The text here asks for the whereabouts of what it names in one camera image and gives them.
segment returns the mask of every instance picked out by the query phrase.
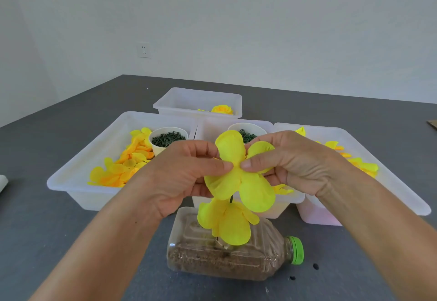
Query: forearm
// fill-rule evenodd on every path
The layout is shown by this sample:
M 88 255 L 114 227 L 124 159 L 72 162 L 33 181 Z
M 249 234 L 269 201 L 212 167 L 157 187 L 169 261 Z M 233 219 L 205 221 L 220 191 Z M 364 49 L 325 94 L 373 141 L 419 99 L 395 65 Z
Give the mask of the forearm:
M 437 232 L 379 182 L 344 174 L 319 196 L 402 300 L 437 298 Z
M 91 221 L 30 300 L 120 300 L 160 216 L 126 186 Z

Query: hand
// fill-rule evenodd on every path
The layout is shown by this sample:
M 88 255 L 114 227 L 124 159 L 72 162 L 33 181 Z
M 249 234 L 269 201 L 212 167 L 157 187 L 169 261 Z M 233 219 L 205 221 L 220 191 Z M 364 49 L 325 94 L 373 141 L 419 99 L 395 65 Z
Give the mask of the hand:
M 320 195 L 344 173 L 358 170 L 335 150 L 293 131 L 261 135 L 246 146 L 257 141 L 269 142 L 275 149 L 243 161 L 241 168 L 256 172 L 274 167 L 264 175 L 273 186 L 286 184 L 303 193 Z
M 123 188 L 139 200 L 152 201 L 161 217 L 175 212 L 187 196 L 211 197 L 203 177 L 224 175 L 231 162 L 219 159 L 215 144 L 202 140 L 176 141 L 139 170 Z

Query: white wall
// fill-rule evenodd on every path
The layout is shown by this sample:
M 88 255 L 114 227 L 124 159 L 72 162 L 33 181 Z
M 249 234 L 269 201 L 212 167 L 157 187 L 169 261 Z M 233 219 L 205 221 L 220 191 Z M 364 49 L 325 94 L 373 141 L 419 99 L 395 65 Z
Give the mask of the white wall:
M 17 0 L 0 0 L 0 127 L 56 102 Z
M 125 73 L 437 103 L 437 0 L 19 3 L 61 99 Z

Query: left hand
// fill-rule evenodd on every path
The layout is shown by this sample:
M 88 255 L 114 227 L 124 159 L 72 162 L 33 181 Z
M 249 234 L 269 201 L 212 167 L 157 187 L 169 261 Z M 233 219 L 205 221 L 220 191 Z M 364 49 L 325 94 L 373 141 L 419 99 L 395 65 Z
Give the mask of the left hand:
M 211 197 L 203 177 L 224 175 L 231 162 L 219 157 L 215 144 L 203 140 L 182 140 L 170 144 L 139 170 L 123 188 L 139 202 L 152 201 L 161 218 L 175 212 L 187 196 Z

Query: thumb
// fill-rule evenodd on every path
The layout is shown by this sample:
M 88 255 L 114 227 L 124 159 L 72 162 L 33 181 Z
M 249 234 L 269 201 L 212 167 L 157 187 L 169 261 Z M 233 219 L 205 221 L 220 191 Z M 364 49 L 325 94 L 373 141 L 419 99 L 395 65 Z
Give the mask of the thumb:
M 197 178 L 206 175 L 224 175 L 232 170 L 231 162 L 214 158 L 195 158 L 194 169 Z
M 266 168 L 281 166 L 284 152 L 280 149 L 273 149 L 241 162 L 240 167 L 247 172 L 259 172 Z

